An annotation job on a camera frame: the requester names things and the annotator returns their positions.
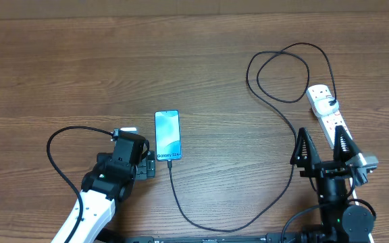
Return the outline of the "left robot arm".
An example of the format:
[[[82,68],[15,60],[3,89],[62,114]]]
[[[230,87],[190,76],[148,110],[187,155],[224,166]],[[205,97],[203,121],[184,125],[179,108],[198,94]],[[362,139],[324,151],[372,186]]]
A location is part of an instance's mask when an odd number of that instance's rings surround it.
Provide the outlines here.
[[[105,226],[131,194],[134,183],[155,177],[155,152],[136,128],[107,132],[115,142],[112,153],[98,153],[97,163],[75,190],[77,201],[53,242],[152,242],[151,237],[125,238]]]

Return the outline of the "Samsung Galaxy smartphone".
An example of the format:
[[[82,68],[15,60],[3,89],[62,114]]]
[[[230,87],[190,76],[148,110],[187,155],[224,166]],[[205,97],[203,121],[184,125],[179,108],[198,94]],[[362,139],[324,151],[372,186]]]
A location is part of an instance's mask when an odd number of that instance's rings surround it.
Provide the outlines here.
[[[155,142],[157,160],[174,161],[182,158],[178,110],[155,113]]]

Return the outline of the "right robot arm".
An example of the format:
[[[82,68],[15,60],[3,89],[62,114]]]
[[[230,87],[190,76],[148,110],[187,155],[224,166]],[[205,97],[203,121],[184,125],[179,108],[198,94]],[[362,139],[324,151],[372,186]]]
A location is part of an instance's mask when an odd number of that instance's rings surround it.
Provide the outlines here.
[[[353,197],[357,186],[368,183],[368,174],[378,168],[373,153],[363,153],[343,126],[336,126],[333,159],[322,161],[306,128],[300,128],[290,164],[301,168],[300,176],[314,179],[318,204],[292,216],[282,228],[280,241],[295,219],[319,210],[321,223],[294,233],[292,242],[369,242],[377,219],[374,208]]]

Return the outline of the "white power strip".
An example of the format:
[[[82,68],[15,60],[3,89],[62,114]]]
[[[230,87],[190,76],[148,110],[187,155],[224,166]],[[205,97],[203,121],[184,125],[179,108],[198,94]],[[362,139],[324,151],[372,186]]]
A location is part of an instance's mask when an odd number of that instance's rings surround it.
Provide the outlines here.
[[[310,86],[306,91],[306,95],[311,104],[311,108],[315,100],[323,99],[327,97],[333,97],[329,88],[324,84],[317,84],[317,85]],[[337,110],[333,114],[324,117],[317,117],[317,118],[331,149],[334,148],[336,126],[344,126],[344,129],[348,132],[349,136],[352,138],[351,133],[349,132],[339,110]]]

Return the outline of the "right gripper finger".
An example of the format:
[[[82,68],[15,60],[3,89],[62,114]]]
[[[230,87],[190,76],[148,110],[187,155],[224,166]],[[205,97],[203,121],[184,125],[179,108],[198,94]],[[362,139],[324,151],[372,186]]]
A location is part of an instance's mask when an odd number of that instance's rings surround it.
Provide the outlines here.
[[[306,128],[300,128],[290,164],[298,168],[313,169],[319,163],[321,159],[309,131]]]
[[[344,126],[335,127],[334,154],[335,161],[347,162],[361,152],[353,139],[349,136]]]

